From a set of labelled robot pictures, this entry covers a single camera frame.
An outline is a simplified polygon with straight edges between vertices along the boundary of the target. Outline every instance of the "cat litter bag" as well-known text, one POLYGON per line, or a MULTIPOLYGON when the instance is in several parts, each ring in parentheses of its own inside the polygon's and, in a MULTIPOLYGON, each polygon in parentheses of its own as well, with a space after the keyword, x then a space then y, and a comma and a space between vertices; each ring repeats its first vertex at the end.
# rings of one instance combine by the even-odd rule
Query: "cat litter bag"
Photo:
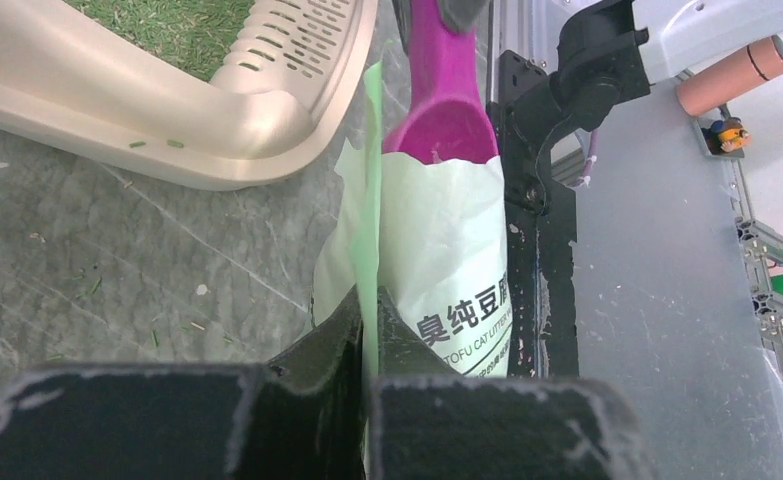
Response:
POLYGON ((376 288, 384 286, 405 323, 456 371, 506 376, 512 308, 500 158, 424 165, 381 154, 379 64, 365 87, 368 138, 364 150, 345 145, 335 167, 344 195, 315 267, 312 325, 356 284, 376 373, 376 288))

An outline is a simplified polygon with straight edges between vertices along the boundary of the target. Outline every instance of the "cat litter box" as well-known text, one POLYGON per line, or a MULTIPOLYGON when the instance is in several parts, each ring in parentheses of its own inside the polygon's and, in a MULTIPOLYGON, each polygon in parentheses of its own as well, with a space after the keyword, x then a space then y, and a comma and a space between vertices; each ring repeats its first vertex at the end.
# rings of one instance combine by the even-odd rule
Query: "cat litter box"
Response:
POLYGON ((206 83, 64 0, 0 0, 0 128, 193 188, 273 182, 331 140, 376 9, 377 0, 257 0, 206 83))

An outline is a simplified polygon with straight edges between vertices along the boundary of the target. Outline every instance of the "purple plastic scoop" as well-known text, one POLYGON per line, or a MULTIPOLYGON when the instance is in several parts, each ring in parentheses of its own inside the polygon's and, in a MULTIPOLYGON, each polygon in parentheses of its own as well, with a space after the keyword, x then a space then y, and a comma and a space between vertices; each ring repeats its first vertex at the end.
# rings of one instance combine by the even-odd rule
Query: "purple plastic scoop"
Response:
POLYGON ((382 144, 424 164, 459 158, 486 163, 497 155, 491 122, 476 85, 476 37, 449 32, 436 0, 410 0, 409 114, 382 144))

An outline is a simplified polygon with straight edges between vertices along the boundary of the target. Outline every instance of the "small toy figure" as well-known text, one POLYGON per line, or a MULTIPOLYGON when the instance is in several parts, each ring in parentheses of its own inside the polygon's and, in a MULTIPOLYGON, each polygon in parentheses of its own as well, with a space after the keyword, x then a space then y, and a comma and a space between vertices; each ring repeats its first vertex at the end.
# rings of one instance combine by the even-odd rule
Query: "small toy figure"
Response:
POLYGON ((725 153, 746 147, 751 142, 750 133, 744 129, 738 117, 717 120, 709 127, 709 131, 716 136, 719 148, 725 153))

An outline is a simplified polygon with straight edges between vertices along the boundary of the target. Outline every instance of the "gray stone floor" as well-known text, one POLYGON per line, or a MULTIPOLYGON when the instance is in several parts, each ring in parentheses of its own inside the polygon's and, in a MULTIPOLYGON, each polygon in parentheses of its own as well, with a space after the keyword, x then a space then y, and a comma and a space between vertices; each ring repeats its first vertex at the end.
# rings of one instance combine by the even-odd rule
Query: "gray stone floor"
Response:
MULTIPOLYGON (((409 74, 391 2, 379 3, 369 63, 386 49, 387 130, 407 110, 409 74)), ((0 393, 46 361, 250 362, 287 347, 308 318, 314 262, 336 224, 332 167, 345 138, 363 140, 362 95, 304 172, 229 193, 0 131, 0 393)))

